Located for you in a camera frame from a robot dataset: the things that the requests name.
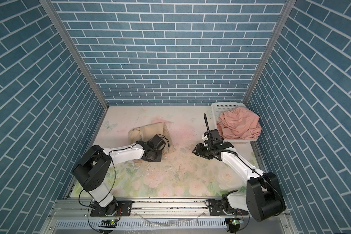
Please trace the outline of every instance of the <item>floral tablecloth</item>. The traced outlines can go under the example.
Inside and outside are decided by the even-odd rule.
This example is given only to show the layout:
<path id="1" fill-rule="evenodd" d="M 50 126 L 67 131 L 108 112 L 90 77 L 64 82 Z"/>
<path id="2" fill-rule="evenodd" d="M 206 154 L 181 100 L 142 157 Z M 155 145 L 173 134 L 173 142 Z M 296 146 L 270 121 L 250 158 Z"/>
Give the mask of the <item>floral tablecloth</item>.
<path id="1" fill-rule="evenodd" d="M 132 160 L 115 165 L 116 181 L 112 194 L 116 197 L 138 198 L 210 197 L 221 196 L 232 190 L 239 190 L 245 194 L 246 182 L 242 181 L 228 165 L 218 160 L 207 160 L 197 157 L 192 153 L 192 149 L 200 142 L 201 134 L 205 132 L 202 116 L 200 121 L 195 121 L 195 118 L 185 120 L 186 118 L 184 117 L 187 114 L 195 116 L 195 113 L 190 109 L 188 111 L 184 110 L 183 113 L 182 110 L 169 110 L 165 113 L 167 113 L 166 116 L 168 118 L 164 119 L 169 122 L 167 127 L 176 151 L 163 155 L 161 162 Z M 114 130 L 115 126 L 112 127 L 111 123 L 115 123 L 117 120 L 112 120 L 112 118 L 114 117 L 106 116 L 100 131 L 116 132 L 115 137 L 117 137 L 117 132 L 121 129 Z M 138 124 L 138 126 L 148 124 L 148 122 L 152 123 L 152 121 L 146 122 L 145 120 L 142 120 L 142 122 L 144 123 Z M 249 143 L 235 144 L 234 146 L 246 159 L 257 166 Z M 110 188 L 114 181 L 113 167 L 109 168 L 104 181 Z M 71 197 L 78 197 L 81 190 L 82 187 L 77 182 Z M 89 197 L 89 194 L 83 191 L 81 197 Z"/>

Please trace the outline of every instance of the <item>towel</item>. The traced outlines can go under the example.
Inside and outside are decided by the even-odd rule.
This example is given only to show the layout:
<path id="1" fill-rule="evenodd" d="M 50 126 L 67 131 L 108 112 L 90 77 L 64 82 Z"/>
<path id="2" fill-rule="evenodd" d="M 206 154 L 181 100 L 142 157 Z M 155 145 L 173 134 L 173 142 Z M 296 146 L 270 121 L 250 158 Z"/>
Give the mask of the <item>towel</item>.
<path id="1" fill-rule="evenodd" d="M 153 138 L 153 136 L 156 134 L 162 134 L 169 140 L 170 147 L 168 147 L 167 140 L 163 139 L 166 144 L 164 149 L 162 150 L 163 155 L 172 153 L 176 150 L 173 146 L 172 139 L 169 136 L 168 128 L 166 127 L 164 122 L 131 129 L 129 131 L 129 143 L 132 144 L 137 140 L 142 140 L 146 142 Z"/>
<path id="2" fill-rule="evenodd" d="M 221 113 L 217 129 L 224 139 L 255 140 L 261 133 L 259 116 L 240 106 Z"/>

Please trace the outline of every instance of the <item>pink garment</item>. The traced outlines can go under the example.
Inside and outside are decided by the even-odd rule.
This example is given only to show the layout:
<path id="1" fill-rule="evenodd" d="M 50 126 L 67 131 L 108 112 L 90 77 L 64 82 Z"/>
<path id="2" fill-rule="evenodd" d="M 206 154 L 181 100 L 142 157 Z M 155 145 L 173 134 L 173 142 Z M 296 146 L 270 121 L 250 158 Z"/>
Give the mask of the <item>pink garment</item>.
<path id="1" fill-rule="evenodd" d="M 259 116 L 240 106 L 221 113 L 217 129 L 225 139 L 254 140 L 260 136 Z"/>

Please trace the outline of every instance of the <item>wall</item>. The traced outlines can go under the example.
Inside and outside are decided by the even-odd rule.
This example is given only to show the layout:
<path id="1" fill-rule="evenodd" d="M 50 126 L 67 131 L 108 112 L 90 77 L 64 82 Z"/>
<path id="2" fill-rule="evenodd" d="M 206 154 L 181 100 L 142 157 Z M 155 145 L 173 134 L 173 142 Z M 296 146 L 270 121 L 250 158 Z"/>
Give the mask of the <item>wall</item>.
<path id="1" fill-rule="evenodd" d="M 52 2 L 109 105 L 209 105 L 242 100 L 285 0 Z"/>
<path id="2" fill-rule="evenodd" d="M 296 1 L 249 107 L 298 231 L 351 233 L 350 0 Z"/>
<path id="3" fill-rule="evenodd" d="M 40 231 L 102 113 L 39 2 L 0 1 L 0 234 Z"/>

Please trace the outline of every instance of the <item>white plastic basket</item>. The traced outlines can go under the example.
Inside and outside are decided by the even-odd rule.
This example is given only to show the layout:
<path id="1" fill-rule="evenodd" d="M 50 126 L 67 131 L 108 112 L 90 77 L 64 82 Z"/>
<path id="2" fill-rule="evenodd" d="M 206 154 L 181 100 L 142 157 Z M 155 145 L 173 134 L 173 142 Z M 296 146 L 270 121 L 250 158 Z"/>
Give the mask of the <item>white plastic basket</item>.
<path id="1" fill-rule="evenodd" d="M 228 110 L 233 110 L 239 106 L 244 106 L 246 107 L 245 104 L 241 102 L 215 102 L 212 103 L 212 115 L 213 115 L 213 121 L 215 124 L 215 129 L 217 129 L 217 122 L 220 122 L 220 114 L 228 111 Z M 235 140 L 235 139 L 225 139 L 227 142 L 235 142 L 235 143 L 246 143 L 246 142 L 255 142 L 255 140 Z"/>

